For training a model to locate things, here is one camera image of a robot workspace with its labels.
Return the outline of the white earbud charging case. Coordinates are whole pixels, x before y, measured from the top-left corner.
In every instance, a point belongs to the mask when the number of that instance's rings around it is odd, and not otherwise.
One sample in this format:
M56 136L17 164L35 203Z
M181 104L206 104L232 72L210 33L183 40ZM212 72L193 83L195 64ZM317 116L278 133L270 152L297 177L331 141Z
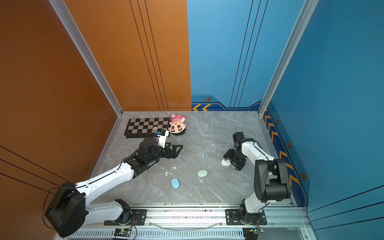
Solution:
M230 160L221 160L221 165L223 167L230 167L231 166L231 161Z

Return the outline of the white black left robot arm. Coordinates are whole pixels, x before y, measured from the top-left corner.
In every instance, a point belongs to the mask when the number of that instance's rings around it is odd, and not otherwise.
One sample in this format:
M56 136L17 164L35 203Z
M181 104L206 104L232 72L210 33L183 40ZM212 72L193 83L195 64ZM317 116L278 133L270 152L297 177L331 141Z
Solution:
M161 146L157 139L145 138L131 155L113 169L83 182L65 182L56 187L51 202L43 204L43 223L47 228L56 230L62 238L98 222L134 225L132 208L124 200L115 199L101 204L94 204L93 201L110 189L138 177L160 159L176 159L182 149L183 145L165 142Z

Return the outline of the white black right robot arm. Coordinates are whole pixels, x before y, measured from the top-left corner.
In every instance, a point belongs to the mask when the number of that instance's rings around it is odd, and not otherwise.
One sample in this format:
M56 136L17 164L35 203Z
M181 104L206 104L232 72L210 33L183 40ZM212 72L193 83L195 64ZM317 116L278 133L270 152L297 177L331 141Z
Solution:
M289 174L285 160L267 154L254 139L244 133L233 134L234 147L222 159L222 166L240 171L250 160L255 167L254 192L239 205L239 214L229 224L266 225L264 209L272 203L291 197Z

